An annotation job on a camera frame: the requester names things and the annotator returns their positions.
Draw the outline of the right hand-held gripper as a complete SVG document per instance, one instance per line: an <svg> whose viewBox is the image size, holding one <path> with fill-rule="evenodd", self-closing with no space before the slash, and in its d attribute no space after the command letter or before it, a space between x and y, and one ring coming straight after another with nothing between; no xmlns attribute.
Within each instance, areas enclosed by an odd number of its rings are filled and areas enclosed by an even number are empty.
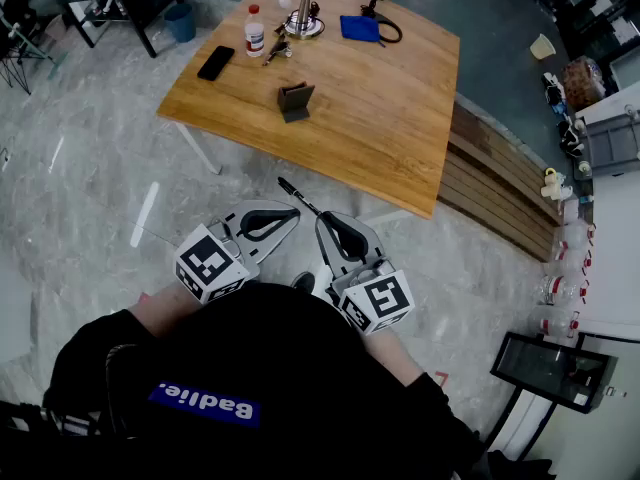
<svg viewBox="0 0 640 480"><path fill-rule="evenodd" d="M337 278L331 283L339 297L337 309L362 335L398 323L415 308L404 271L381 258L384 247L372 228L325 211L316 219L315 233L323 260Z"/></svg>

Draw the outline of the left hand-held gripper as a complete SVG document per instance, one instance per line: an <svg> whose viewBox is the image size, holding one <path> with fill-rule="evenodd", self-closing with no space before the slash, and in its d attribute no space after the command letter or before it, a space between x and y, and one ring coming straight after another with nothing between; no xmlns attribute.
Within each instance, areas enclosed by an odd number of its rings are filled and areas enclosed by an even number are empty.
<svg viewBox="0 0 640 480"><path fill-rule="evenodd" d="M200 224L177 248L175 275L200 304L239 290L298 225L300 211L273 200L247 200L224 218ZM238 242L232 231L239 224Z"/></svg>

